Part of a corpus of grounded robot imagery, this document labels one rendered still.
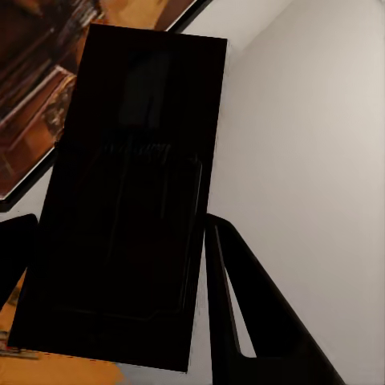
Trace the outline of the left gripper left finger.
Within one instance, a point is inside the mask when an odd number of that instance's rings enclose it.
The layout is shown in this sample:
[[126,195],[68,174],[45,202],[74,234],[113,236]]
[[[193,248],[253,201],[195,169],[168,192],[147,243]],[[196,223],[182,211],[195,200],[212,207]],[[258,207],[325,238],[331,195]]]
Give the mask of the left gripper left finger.
[[30,263],[37,224],[34,213],[0,222],[0,310]]

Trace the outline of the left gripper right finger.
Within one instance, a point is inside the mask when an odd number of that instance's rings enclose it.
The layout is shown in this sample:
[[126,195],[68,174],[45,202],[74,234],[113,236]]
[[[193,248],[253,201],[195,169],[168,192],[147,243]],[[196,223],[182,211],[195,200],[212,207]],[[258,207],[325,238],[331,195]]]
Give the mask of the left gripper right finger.
[[[346,385],[237,229],[205,215],[213,385]],[[226,277],[256,358],[241,353]]]

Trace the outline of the mousetrap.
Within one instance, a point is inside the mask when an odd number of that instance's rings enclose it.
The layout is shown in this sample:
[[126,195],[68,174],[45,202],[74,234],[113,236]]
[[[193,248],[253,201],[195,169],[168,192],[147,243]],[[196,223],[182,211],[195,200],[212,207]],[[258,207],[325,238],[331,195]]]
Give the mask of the mousetrap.
[[7,347],[188,372],[227,41],[91,23]]
[[0,330],[0,356],[37,361],[40,361],[42,359],[41,351],[29,351],[27,349],[15,349],[15,347],[7,347],[9,337],[10,333]]
[[11,295],[6,300],[8,303],[10,303],[12,306],[15,306],[15,309],[18,308],[18,301],[19,301],[19,294],[21,293],[21,290],[18,288],[14,288],[14,290],[11,292]]

